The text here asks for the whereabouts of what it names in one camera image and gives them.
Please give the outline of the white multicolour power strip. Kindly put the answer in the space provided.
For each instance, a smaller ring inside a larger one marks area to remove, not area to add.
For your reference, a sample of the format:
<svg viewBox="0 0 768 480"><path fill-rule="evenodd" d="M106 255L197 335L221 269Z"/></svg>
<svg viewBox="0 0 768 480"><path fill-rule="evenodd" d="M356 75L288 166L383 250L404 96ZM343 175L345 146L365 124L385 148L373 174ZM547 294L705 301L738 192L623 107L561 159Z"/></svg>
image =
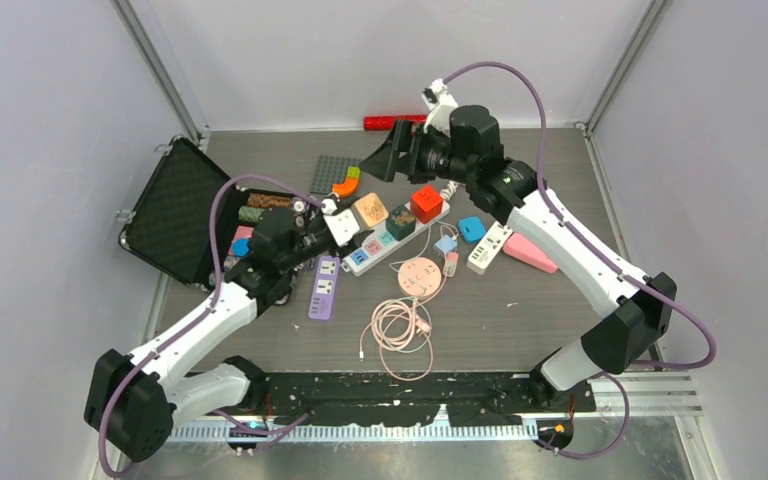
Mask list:
<svg viewBox="0 0 768 480"><path fill-rule="evenodd" d="M403 239L397 240L386 228L384 222L375 226L372 233L367 236L362 245L344 257L341 261L342 269L359 277L365 272L386 260L391 254L402 246L408 244L420 234L426 232L430 225L442 220L450 211L450 203L446 200L442 203L442 211L428 223L417 220L414 229Z"/></svg>

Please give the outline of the beige cube adapter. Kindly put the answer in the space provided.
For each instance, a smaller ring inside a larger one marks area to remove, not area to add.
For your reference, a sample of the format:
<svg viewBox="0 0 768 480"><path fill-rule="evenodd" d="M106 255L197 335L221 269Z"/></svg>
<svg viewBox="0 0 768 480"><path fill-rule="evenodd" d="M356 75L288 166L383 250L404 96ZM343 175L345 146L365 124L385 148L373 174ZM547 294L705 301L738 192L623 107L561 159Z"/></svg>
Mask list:
<svg viewBox="0 0 768 480"><path fill-rule="evenodd" d="M374 192L356 199L351 210L363 230L373 229L389 216L388 208Z"/></svg>

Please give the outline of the red cube socket adapter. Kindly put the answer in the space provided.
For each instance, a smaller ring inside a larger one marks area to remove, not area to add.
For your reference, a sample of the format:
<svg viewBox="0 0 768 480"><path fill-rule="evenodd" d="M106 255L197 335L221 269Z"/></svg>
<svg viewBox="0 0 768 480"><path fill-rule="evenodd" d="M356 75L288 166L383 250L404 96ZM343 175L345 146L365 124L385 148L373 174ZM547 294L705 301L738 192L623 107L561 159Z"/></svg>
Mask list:
<svg viewBox="0 0 768 480"><path fill-rule="evenodd" d="M409 209L422 224L429 224L442 212L443 206L443 197L430 185L425 185L410 197Z"/></svg>

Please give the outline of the dark green cube adapter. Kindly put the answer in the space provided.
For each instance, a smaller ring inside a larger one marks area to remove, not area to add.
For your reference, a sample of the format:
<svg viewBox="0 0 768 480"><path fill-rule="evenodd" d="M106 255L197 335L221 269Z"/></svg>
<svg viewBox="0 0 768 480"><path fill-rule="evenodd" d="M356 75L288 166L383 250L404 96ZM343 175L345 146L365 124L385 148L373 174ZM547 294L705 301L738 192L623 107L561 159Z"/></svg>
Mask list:
<svg viewBox="0 0 768 480"><path fill-rule="evenodd" d="M400 205L389 212L385 229L396 241L403 241L415 232L416 217L408 207Z"/></svg>

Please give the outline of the blue adapter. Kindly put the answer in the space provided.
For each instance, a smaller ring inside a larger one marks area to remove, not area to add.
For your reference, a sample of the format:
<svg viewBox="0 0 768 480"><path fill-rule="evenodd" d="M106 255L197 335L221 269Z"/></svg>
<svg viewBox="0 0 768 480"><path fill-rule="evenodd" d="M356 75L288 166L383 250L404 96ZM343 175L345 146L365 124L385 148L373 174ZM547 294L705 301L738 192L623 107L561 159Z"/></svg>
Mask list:
<svg viewBox="0 0 768 480"><path fill-rule="evenodd" d="M477 216L462 218L457 227L463 241L470 245L479 243L487 233L484 223Z"/></svg>

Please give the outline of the salmon pink charger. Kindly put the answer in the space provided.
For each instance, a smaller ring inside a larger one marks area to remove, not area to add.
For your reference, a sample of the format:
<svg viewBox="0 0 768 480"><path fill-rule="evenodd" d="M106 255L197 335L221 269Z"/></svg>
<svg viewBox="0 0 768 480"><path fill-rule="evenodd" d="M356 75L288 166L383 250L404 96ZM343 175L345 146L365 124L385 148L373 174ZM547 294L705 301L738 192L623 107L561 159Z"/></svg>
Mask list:
<svg viewBox="0 0 768 480"><path fill-rule="evenodd" d="M442 267L443 276L446 278L452 278L456 274L459 255L455 251L450 251L444 256L444 263Z"/></svg>

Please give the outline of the pink triangular power strip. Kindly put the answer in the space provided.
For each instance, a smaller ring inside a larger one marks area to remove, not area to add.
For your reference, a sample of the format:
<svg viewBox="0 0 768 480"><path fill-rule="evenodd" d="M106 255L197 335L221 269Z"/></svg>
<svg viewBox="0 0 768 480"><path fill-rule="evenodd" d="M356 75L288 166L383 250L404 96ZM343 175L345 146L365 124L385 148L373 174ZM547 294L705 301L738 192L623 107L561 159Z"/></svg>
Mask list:
<svg viewBox="0 0 768 480"><path fill-rule="evenodd" d="M558 271L558 266L542 250L519 233L513 233L505 241L502 251L542 272L553 274Z"/></svg>

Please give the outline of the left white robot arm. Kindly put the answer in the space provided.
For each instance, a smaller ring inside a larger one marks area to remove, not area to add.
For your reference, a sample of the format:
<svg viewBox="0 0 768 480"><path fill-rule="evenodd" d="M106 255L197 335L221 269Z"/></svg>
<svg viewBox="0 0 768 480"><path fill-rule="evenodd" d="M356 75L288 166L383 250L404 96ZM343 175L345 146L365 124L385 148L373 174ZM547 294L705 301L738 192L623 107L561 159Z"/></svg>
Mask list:
<svg viewBox="0 0 768 480"><path fill-rule="evenodd" d="M109 447L115 447L132 462L142 462L175 427L214 410L235 406L244 414L258 412L269 383L254 363L235 355L201 374L192 374L192 368L288 296L301 264L347 253L363 229L348 207L328 204L309 218L268 210L247 253L196 309L128 353L105 352L94 366L84 411L85 422L98 434L100 461L106 462Z"/></svg>

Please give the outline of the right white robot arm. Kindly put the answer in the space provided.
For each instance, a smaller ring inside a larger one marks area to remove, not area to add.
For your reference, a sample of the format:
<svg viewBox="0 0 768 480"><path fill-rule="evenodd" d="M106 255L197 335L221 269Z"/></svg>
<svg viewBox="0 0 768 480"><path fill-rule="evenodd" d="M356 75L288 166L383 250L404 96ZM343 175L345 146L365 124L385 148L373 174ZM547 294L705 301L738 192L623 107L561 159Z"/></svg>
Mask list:
<svg viewBox="0 0 768 480"><path fill-rule="evenodd" d="M413 184L462 184L477 208L531 241L584 294L601 319L531 371L540 408L558 409L573 386L596 374L622 373L667 332L675 282L629 264L563 209L534 169L505 155L487 108L455 108L447 132L400 120L360 168L385 182L402 173Z"/></svg>

